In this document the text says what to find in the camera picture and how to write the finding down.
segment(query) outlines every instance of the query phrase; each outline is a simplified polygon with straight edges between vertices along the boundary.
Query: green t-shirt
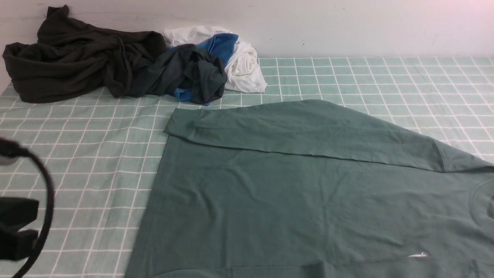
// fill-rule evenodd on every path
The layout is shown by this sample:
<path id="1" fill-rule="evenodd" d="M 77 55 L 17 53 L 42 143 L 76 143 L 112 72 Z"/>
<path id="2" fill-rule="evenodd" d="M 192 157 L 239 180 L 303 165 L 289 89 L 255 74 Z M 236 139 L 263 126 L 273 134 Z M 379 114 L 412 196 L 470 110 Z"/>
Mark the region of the green t-shirt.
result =
<path id="1" fill-rule="evenodd" d="M 494 277 L 486 161 L 318 100 L 165 132 L 126 278 Z"/>

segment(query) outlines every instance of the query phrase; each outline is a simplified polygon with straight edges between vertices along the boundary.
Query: blue clothing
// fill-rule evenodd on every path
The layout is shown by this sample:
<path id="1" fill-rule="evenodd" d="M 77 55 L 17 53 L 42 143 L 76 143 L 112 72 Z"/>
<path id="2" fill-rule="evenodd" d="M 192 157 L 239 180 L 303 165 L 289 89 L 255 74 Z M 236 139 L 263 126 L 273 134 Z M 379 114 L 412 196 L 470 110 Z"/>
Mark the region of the blue clothing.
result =
<path id="1" fill-rule="evenodd" d="M 218 57 L 221 62 L 223 62 L 223 67 L 226 67 L 226 64 L 228 64 L 228 60 L 230 60 L 230 57 L 233 54 L 233 49 L 238 38 L 239 35 L 235 34 L 216 34 L 210 39 L 198 44 L 197 47 L 207 49 L 211 54 Z M 178 101 L 190 101 L 191 99 L 190 89 L 177 88 L 173 92 L 173 94 Z"/>

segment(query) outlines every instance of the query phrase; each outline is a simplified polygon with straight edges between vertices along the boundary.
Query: green grid tablecloth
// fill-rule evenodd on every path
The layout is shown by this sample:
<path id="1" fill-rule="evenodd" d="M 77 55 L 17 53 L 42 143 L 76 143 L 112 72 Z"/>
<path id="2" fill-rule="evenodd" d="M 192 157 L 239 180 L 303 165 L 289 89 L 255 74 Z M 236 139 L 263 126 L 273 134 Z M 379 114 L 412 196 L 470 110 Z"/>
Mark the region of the green grid tablecloth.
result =
<path id="1" fill-rule="evenodd" d="M 0 95 L 0 134 L 30 147 L 57 187 L 53 229 L 28 277 L 123 276 L 175 108 L 227 109 L 324 99 L 494 162 L 494 58 L 260 59 L 264 94 L 226 91 L 210 106 L 106 89 L 55 104 Z M 27 160 L 0 168 L 0 194 L 42 200 Z M 44 215 L 30 227 L 40 228 Z M 21 263 L 0 262 L 0 278 Z"/>

